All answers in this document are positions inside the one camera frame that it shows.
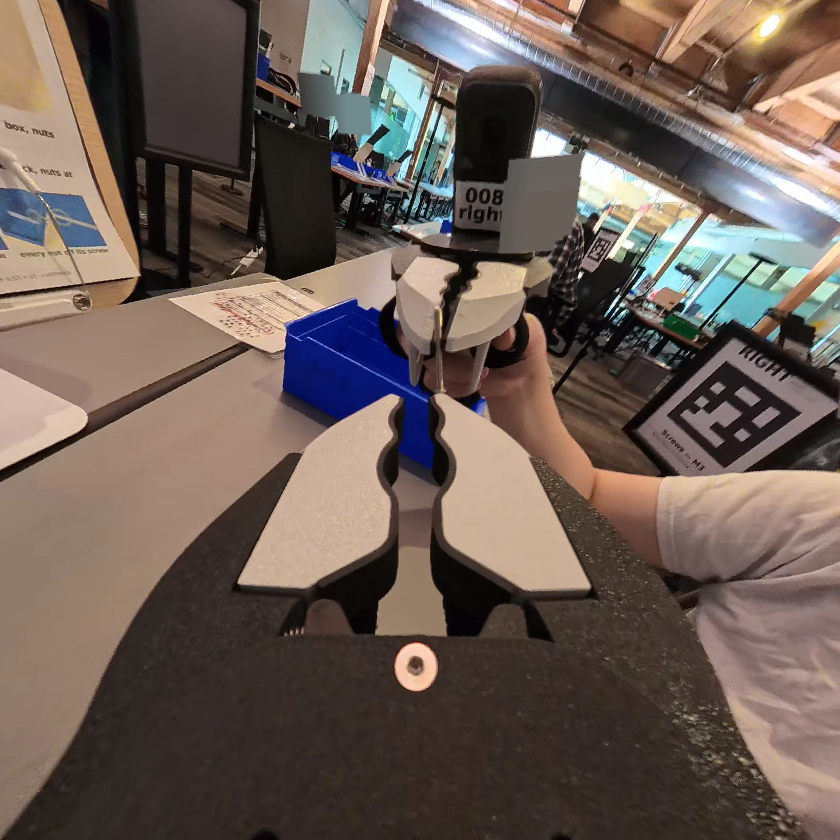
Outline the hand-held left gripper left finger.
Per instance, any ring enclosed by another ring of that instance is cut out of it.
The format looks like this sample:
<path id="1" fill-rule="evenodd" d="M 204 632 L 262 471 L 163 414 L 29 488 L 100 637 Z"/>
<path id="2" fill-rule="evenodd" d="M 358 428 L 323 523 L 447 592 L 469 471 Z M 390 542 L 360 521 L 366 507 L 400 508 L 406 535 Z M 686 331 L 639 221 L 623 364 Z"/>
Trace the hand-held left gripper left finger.
<path id="1" fill-rule="evenodd" d="M 396 581 L 403 399 L 387 395 L 303 450 L 238 588 L 296 597 L 384 597 Z"/>

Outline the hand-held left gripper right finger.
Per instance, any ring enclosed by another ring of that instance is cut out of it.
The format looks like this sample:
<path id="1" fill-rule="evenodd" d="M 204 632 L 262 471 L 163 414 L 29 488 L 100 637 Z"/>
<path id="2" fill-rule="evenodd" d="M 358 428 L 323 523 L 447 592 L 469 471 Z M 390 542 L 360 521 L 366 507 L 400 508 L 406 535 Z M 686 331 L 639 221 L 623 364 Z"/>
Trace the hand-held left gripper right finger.
<path id="1" fill-rule="evenodd" d="M 433 535 L 445 561 L 512 601 L 581 599 L 592 583 L 527 451 L 447 394 L 429 400 Z"/>

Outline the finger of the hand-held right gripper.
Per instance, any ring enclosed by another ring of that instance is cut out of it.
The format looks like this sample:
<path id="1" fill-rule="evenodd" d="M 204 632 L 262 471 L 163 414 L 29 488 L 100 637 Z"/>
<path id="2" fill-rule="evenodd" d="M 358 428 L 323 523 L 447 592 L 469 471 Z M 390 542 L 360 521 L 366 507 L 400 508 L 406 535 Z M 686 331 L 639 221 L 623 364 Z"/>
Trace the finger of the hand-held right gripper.
<path id="1" fill-rule="evenodd" d="M 406 341 L 409 378 L 412 386 L 419 386 L 428 357 L 434 357 L 434 309 L 441 306 L 445 315 L 445 294 L 449 282 L 459 273 L 459 267 L 438 257 L 419 256 L 396 282 L 395 311 L 402 336 Z"/>
<path id="2" fill-rule="evenodd" d="M 470 389 L 479 388 L 492 341 L 519 320 L 527 277 L 525 264 L 479 262 L 476 276 L 457 295 L 445 328 L 445 350 L 474 351 Z"/>

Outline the blue plastic bin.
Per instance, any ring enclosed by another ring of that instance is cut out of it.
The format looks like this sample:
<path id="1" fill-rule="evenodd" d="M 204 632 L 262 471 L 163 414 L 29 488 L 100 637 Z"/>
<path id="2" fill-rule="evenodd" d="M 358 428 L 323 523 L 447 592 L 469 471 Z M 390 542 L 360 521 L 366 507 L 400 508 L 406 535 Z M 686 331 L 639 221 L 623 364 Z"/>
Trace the blue plastic bin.
<path id="1" fill-rule="evenodd" d="M 386 346 L 379 318 L 351 298 L 289 324 L 283 390 L 337 421 L 387 396 L 401 398 L 400 444 L 385 455 L 385 474 L 394 480 L 399 455 L 431 469 L 435 444 L 430 394 L 411 384 L 408 361 Z"/>

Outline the person's right hand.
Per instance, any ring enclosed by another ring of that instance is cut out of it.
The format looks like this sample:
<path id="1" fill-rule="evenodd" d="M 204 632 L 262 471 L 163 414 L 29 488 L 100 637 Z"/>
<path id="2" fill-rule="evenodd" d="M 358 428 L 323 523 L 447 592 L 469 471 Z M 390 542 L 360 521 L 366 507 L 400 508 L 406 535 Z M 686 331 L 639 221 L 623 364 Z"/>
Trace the person's right hand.
<path id="1" fill-rule="evenodd" d="M 473 383 L 478 354 L 470 350 L 445 353 L 441 365 L 425 363 L 425 384 L 436 390 L 438 372 L 443 373 L 447 394 L 461 397 L 479 393 L 487 402 L 491 420 L 512 434 L 514 428 L 535 428 L 541 434 L 562 427 L 561 416 L 552 394 L 552 376 L 548 363 L 543 327 L 527 313 L 528 344 L 514 353 L 514 364 L 500 369 L 484 367 L 477 384 Z"/>

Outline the black mesh office chair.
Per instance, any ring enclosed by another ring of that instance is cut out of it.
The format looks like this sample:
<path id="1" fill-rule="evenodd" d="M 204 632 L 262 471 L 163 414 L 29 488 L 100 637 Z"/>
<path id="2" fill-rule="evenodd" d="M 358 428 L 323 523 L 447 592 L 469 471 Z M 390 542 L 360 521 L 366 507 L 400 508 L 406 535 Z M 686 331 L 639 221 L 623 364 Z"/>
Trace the black mesh office chair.
<path id="1" fill-rule="evenodd" d="M 593 272 L 579 280 L 576 307 L 571 315 L 556 328 L 556 336 L 562 344 L 560 350 L 550 350 L 557 358 L 565 357 L 572 345 L 580 345 L 578 353 L 553 385 L 556 396 L 560 388 L 571 378 L 577 365 L 589 352 L 599 360 L 606 352 L 606 344 L 600 342 L 602 334 L 611 329 L 613 314 L 627 297 L 629 291 L 644 273 L 644 266 L 604 260 Z"/>

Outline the small marker sign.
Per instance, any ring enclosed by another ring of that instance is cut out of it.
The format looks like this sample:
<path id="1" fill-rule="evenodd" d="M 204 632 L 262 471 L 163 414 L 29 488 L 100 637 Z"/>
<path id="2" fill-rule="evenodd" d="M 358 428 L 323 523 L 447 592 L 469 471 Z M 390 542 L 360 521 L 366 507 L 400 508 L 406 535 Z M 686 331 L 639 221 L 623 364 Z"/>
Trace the small marker sign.
<path id="1" fill-rule="evenodd" d="M 599 228 L 581 260 L 580 271 L 592 273 L 607 259 L 620 234 L 609 228 Z"/>

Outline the black high-back chair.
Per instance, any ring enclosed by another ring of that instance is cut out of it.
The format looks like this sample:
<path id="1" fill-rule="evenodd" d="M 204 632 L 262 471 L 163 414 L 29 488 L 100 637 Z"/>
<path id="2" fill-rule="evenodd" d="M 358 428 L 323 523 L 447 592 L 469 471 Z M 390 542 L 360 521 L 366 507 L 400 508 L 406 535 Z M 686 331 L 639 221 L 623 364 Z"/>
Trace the black high-back chair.
<path id="1" fill-rule="evenodd" d="M 255 150 L 266 273 L 289 280 L 331 267 L 338 240 L 330 143 L 257 117 Z"/>

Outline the printed paper sheet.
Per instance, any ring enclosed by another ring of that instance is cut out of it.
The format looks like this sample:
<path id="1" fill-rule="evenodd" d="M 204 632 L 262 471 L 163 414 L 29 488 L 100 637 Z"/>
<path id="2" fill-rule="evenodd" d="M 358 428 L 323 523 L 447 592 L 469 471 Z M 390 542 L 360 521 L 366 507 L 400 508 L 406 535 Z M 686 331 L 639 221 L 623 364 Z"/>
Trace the printed paper sheet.
<path id="1" fill-rule="evenodd" d="M 287 326 L 323 309 L 306 292 L 270 280 L 170 298 L 178 308 L 271 358 L 285 351 Z"/>

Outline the framed marker sign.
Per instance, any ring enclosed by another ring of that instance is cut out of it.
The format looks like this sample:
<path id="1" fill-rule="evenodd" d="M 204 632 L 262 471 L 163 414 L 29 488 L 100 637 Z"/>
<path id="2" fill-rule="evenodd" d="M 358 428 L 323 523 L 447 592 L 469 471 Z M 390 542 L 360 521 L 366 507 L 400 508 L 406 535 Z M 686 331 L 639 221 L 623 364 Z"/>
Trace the framed marker sign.
<path id="1" fill-rule="evenodd" d="M 623 430 L 664 476 L 791 469 L 838 437 L 838 382 L 730 322 Z"/>

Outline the operator in white shirt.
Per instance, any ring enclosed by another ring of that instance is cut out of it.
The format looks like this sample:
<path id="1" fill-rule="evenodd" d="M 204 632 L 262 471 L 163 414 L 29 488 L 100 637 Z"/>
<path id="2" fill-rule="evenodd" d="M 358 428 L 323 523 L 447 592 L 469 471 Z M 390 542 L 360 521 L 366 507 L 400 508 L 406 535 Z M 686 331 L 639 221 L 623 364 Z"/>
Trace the operator in white shirt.
<path id="1" fill-rule="evenodd" d="M 838 474 L 666 478 L 657 540 L 701 583 L 699 639 L 752 756 L 812 838 L 838 838 Z"/>

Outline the black framed easel board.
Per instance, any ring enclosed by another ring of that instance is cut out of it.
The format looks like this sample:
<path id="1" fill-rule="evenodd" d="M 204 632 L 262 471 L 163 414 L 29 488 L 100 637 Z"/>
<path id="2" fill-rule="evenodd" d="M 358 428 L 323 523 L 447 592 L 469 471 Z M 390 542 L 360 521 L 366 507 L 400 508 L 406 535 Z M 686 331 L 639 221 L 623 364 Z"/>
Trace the black framed easel board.
<path id="1" fill-rule="evenodd" d="M 178 280 L 191 274 L 194 172 L 251 175 L 260 3 L 114 2 L 121 15 L 135 147 L 178 169 Z"/>

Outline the wooden backing board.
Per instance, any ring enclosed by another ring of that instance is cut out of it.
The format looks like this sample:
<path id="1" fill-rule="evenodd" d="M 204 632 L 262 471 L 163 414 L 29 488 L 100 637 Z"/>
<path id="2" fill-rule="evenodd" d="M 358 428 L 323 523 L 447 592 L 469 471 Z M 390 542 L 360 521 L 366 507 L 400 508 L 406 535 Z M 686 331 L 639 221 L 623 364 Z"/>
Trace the wooden backing board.
<path id="1" fill-rule="evenodd" d="M 113 226 L 135 263 L 134 276 L 90 288 L 92 307 L 114 308 L 133 299 L 140 279 L 137 189 L 127 165 L 116 49 L 108 2 L 39 1 L 88 162 Z"/>

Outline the printed instruction sheet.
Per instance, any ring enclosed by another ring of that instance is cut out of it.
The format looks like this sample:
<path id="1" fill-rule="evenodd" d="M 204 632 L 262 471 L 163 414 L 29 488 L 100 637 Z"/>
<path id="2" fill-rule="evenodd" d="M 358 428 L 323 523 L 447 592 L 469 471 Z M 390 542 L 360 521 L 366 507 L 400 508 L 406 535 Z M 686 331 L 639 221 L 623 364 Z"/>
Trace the printed instruction sheet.
<path id="1" fill-rule="evenodd" d="M 1 2 L 2 296 L 134 276 L 36 1 Z"/>

